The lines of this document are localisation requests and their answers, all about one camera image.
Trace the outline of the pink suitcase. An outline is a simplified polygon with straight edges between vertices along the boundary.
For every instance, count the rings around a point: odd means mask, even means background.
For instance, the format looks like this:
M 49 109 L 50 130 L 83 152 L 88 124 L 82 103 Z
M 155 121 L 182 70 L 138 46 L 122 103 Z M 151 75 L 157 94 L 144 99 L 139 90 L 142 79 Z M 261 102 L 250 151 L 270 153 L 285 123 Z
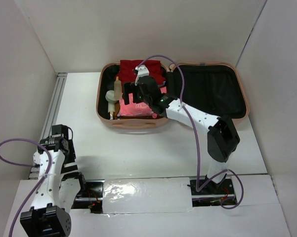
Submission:
M 238 72 L 232 65 L 223 62 L 161 65 L 166 78 L 165 84 L 160 85 L 163 92 L 175 97 L 183 93 L 184 103 L 212 115 L 228 115 L 234 123 L 248 116 L 249 103 Z M 105 95 L 108 90 L 114 89 L 114 77 L 119 70 L 120 62 L 115 62 L 106 65 L 100 74 L 95 111 L 102 123 L 124 129 L 146 129 L 166 124 L 168 119 L 161 116 L 155 119 L 124 117 L 110 120 Z

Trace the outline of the dark red garment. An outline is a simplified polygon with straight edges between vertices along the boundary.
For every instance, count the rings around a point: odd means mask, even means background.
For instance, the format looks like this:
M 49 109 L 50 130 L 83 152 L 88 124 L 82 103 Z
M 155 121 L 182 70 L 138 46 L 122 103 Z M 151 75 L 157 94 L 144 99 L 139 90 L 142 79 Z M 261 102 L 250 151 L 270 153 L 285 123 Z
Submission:
M 141 62 L 142 60 L 121 60 L 120 70 L 114 77 L 114 81 L 116 81 L 116 77 L 118 77 L 118 80 L 122 84 L 135 81 L 136 74 L 134 70 L 135 67 L 138 66 Z M 148 69 L 149 75 L 155 79 L 158 85 L 165 84 L 166 78 L 164 77 L 164 71 L 160 61 L 148 60 L 144 63 L 144 65 Z

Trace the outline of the coral pink patterned garment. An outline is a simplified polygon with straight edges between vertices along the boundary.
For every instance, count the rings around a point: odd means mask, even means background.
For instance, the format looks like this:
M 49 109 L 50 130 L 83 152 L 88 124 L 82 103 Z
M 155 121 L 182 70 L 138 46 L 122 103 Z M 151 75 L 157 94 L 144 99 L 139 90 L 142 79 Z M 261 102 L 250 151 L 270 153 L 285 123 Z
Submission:
M 118 117 L 148 117 L 148 119 L 156 119 L 158 115 L 149 108 L 144 102 L 138 104 L 133 102 L 133 95 L 129 94 L 129 104 L 125 104 L 124 99 L 119 100 Z

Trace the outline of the gold cosmetic bottles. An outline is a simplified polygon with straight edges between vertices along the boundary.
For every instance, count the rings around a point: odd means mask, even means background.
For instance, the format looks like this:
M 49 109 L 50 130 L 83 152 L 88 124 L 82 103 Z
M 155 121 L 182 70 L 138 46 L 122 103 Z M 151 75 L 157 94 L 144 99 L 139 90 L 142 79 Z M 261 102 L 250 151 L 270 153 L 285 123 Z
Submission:
M 115 103 L 108 102 L 108 113 L 110 116 L 110 120 L 114 119 L 114 113 L 115 113 Z

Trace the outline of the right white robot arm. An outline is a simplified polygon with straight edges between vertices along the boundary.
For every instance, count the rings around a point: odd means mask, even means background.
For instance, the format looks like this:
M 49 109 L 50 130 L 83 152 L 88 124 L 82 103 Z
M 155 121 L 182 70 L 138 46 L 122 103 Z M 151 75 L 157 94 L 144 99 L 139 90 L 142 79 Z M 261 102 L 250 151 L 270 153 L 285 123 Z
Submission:
M 204 183 L 196 179 L 196 191 L 207 188 L 212 194 L 218 193 L 223 187 L 228 172 L 227 162 L 230 155 L 240 143 L 240 137 L 229 116 L 215 116 L 198 110 L 180 98 L 162 93 L 155 79 L 150 76 L 145 65 L 136 66 L 134 82 L 124 84 L 123 98 L 125 104 L 131 101 L 145 103 L 153 113 L 164 118 L 180 122 L 193 129 L 197 146 L 197 171 L 201 171 L 201 151 L 198 134 L 207 136 L 207 151 L 212 158 Z

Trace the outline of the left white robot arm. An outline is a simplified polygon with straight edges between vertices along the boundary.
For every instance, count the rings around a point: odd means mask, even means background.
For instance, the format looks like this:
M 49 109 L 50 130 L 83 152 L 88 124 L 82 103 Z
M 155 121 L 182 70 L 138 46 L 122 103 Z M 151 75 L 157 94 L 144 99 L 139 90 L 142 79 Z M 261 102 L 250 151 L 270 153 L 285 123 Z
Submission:
M 72 130 L 54 125 L 41 139 L 34 154 L 40 166 L 40 183 L 34 190 L 29 211 L 20 214 L 20 224 L 29 237 L 67 237 L 72 230 L 70 210 L 76 197 L 87 193 L 87 183 L 75 162 Z

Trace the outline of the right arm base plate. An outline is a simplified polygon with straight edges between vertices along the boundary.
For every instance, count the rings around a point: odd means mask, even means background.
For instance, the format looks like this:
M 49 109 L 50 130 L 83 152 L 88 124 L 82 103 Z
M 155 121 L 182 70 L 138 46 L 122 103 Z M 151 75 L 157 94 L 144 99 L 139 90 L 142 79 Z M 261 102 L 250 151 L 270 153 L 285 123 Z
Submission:
M 188 186 L 191 189 L 192 206 L 234 206 L 237 198 L 230 178 L 225 179 L 218 189 L 211 188 L 209 184 L 201 191 L 196 191 L 196 179 L 190 179 Z

